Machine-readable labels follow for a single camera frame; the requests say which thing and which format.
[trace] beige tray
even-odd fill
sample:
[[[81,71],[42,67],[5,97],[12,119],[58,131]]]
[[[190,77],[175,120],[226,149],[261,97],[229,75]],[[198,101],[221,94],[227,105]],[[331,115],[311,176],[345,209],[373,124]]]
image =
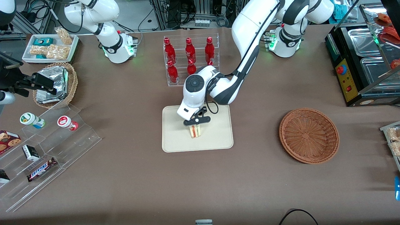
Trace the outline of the beige tray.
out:
[[[167,106],[162,110],[162,149],[164,152],[201,151],[211,149],[229,149],[233,146],[232,124],[229,106],[220,105],[219,112],[205,115],[211,117],[209,123],[201,124],[201,136],[192,138],[189,127],[183,125],[183,119],[176,113],[179,106]],[[210,104],[212,111],[216,106]]]

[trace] snickers bar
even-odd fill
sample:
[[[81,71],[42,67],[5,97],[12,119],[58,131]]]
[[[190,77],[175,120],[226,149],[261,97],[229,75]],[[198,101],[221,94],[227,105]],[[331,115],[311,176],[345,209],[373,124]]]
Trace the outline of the snickers bar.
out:
[[[0,169],[0,183],[6,184],[10,181],[10,178],[8,178],[6,172],[2,169]]]
[[[40,158],[38,152],[36,152],[36,149],[34,147],[24,145],[22,146],[22,149],[24,150],[24,154],[27,160],[36,161]]]
[[[57,164],[57,161],[54,158],[51,158],[45,164],[43,164],[35,171],[33,171],[30,175],[26,176],[28,178],[28,182],[31,182],[32,180],[36,179],[38,176],[42,175],[44,172],[49,170],[50,167],[52,167],[55,164]]]

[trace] foil-wrapped food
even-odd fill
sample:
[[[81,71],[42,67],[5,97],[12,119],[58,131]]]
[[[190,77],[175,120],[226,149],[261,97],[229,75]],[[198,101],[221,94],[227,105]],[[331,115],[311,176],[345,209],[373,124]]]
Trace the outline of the foil-wrapped food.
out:
[[[44,68],[38,73],[54,81],[54,88],[57,90],[55,95],[44,90],[38,90],[36,101],[41,104],[60,102],[68,95],[68,71],[63,66],[53,66]]]

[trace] cookie box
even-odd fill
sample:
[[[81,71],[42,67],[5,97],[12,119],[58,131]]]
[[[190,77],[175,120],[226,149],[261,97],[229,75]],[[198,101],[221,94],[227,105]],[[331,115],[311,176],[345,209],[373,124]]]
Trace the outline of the cookie box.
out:
[[[0,130],[0,155],[19,143],[21,143],[20,136],[8,131]]]

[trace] empty wicker basket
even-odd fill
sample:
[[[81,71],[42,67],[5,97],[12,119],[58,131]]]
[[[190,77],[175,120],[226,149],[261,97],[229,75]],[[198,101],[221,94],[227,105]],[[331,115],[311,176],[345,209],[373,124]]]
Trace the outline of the empty wicker basket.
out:
[[[280,123],[279,137],[291,156],[308,164],[330,160],[339,148],[339,133],[335,124],[312,108],[289,112]]]
[[[76,76],[76,72],[75,72],[74,68],[71,66],[71,64],[69,64],[67,62],[52,63],[52,64],[46,66],[46,68],[53,67],[53,66],[63,66],[68,71],[68,96],[58,104],[58,106],[62,107],[62,106],[68,105],[68,103],[70,103],[72,101],[72,98],[75,95],[76,87],[78,86],[78,78]],[[55,104],[57,104],[57,102],[46,103],[46,104],[38,103],[36,100],[36,94],[37,94],[37,91],[34,90],[33,95],[32,95],[33,101],[35,101],[35,103],[38,106],[41,106],[44,108],[51,108]]]

